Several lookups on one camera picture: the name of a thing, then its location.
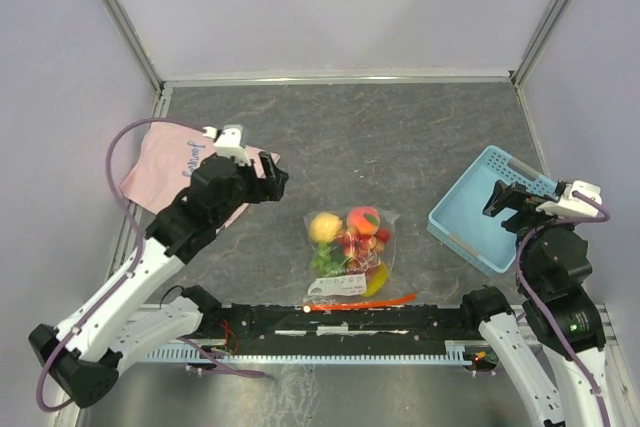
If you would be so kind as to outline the yellow pear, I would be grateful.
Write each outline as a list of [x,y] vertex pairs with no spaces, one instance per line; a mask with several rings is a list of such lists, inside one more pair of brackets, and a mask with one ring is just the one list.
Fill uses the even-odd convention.
[[342,219],[330,212],[320,212],[309,224],[309,237],[316,243],[331,243],[343,227]]

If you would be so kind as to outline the orange peach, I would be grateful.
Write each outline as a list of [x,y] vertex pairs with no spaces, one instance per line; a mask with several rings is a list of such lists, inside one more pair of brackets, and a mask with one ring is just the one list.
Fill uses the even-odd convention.
[[346,218],[347,227],[355,229],[360,235],[374,235],[380,228],[380,214],[370,206],[353,208]]

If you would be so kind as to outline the green grape bunch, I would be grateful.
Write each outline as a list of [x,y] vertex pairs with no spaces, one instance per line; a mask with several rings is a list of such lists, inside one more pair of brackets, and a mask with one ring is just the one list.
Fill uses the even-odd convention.
[[345,271],[345,255],[337,244],[318,243],[311,260],[317,277],[335,277]]

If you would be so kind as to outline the clear orange zip top bag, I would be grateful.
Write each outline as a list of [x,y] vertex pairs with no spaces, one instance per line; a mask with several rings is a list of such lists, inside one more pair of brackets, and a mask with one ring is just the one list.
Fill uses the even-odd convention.
[[312,279],[302,310],[380,309],[414,301],[415,293],[392,280],[398,219],[370,205],[306,215]]

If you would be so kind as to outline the red grape bunch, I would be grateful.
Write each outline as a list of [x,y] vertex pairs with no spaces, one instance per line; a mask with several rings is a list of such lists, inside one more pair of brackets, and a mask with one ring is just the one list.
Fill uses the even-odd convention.
[[345,265],[349,270],[365,269],[376,253],[371,249],[373,235],[360,235],[356,230],[347,229],[336,237],[346,257]]

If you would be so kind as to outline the red strawberries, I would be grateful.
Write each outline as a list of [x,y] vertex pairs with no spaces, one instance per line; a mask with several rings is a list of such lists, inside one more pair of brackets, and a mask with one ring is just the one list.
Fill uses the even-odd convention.
[[380,228],[371,237],[371,249],[377,253],[382,253],[391,240],[392,233],[388,229]]

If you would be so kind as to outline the yellow starfruit slice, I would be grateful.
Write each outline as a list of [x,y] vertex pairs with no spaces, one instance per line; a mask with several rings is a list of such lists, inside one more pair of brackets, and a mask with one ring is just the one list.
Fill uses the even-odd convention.
[[374,296],[389,279],[389,268],[385,263],[380,263],[370,273],[371,276],[366,278],[366,290],[362,293],[365,298]]

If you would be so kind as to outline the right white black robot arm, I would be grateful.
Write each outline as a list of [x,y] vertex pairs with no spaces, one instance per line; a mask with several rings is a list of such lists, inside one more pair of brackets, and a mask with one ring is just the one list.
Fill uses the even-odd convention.
[[498,181],[483,213],[516,236],[516,280],[524,314],[551,369],[526,345],[513,309],[496,288],[466,294],[459,326],[497,354],[534,426],[612,426],[606,382],[606,338],[600,313],[583,282],[593,267],[588,243],[575,228],[606,222],[600,189],[560,182],[553,195]]

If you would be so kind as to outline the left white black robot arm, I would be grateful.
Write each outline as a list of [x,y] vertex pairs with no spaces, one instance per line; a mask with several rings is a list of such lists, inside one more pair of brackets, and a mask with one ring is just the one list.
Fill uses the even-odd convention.
[[214,154],[192,173],[189,185],[161,210],[109,280],[74,314],[55,326],[38,325],[28,337],[42,365],[36,399],[45,412],[44,382],[52,378],[68,401],[86,408],[100,401],[139,359],[168,342],[196,333],[215,334],[219,303],[202,288],[180,295],[143,318],[133,314],[167,279],[212,243],[244,204],[278,201],[288,174],[267,152],[252,160]]

